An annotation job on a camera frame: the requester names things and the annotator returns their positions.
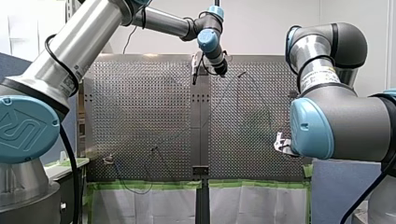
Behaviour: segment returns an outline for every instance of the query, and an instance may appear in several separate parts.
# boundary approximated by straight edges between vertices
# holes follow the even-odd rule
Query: industrial robot arm
[[[148,2],[86,1],[61,32],[48,39],[47,51],[22,75],[0,81],[1,223],[59,223],[59,186],[49,182],[39,157],[63,133],[68,98],[77,92],[78,83],[120,25],[135,24],[183,41],[197,38],[216,73],[227,72],[219,43],[224,18],[220,7],[212,6],[193,20],[147,7]],[[39,210],[48,203],[55,212]],[[34,208],[43,211],[41,216],[35,214],[35,220],[23,215]]]
[[[381,162],[382,174],[341,223],[378,185],[369,205],[370,224],[395,223],[396,210],[387,198],[394,202],[389,192],[396,186],[390,176],[396,176],[396,91],[358,97],[352,87],[366,56],[364,35],[353,25],[290,29],[286,61],[298,76],[301,95],[290,106],[291,140],[278,134],[276,149],[323,160]]]
[[[142,8],[135,15],[134,25],[150,30],[176,35],[183,41],[195,38],[206,58],[222,77],[227,73],[228,64],[219,44],[223,31],[224,12],[221,7],[212,6],[201,13],[200,18],[178,18],[152,7]]]

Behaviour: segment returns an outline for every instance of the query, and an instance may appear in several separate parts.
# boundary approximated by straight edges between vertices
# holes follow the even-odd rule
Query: perforated metal panel
[[[154,180],[191,179],[191,57],[108,57],[96,61],[85,85],[92,85],[87,116],[96,158],[90,180],[118,178],[102,160],[110,154],[123,179],[149,179],[147,170]]]
[[[289,129],[295,76],[280,56],[234,56],[228,76],[212,79],[211,178],[304,179],[303,162],[274,150]]]
[[[192,155],[208,153],[210,178],[303,180],[308,161],[273,147],[277,132],[290,134],[288,95],[295,81],[281,56],[233,56],[227,77],[211,77],[211,90],[201,92],[211,106],[193,106],[199,111],[192,113],[190,55],[101,56],[84,83],[88,178],[118,178],[102,160],[113,154],[123,179],[149,179],[145,167],[154,180],[192,179],[191,166],[201,160]],[[200,147],[191,145],[202,137],[191,135],[194,118],[201,125],[209,120],[209,138],[198,141]],[[198,154],[191,155],[193,148]]]

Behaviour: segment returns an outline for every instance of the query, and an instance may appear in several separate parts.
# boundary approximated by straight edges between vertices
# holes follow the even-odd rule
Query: logo
[[[45,130],[46,124],[26,113],[9,108],[0,111],[1,145],[22,151],[29,151]]]

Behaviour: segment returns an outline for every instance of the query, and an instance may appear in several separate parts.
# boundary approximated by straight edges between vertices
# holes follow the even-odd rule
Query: label
[[[73,80],[72,78],[70,78],[70,76],[67,76],[64,79],[64,81],[61,83],[61,85],[59,85],[59,87],[66,96],[70,96],[70,94],[73,92],[75,88]]]
[[[333,68],[328,66],[315,67],[312,71],[305,75],[301,80],[301,91],[304,92],[309,88],[323,83],[340,83],[340,79]]]
[[[77,78],[77,80],[82,79],[82,74],[78,71],[80,68],[78,65],[75,65],[73,67],[76,71],[74,73],[74,76]],[[66,95],[70,96],[70,94],[73,92],[73,90],[76,88],[73,82],[73,79],[70,77],[72,75],[67,76],[64,81],[61,83],[60,88],[61,91]]]

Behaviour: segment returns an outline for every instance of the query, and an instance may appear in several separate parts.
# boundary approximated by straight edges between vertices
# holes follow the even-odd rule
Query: metal stand
[[[194,179],[202,181],[196,193],[195,223],[210,223],[209,204],[209,119],[210,119],[210,76],[200,66],[195,85],[191,84],[191,157]]]

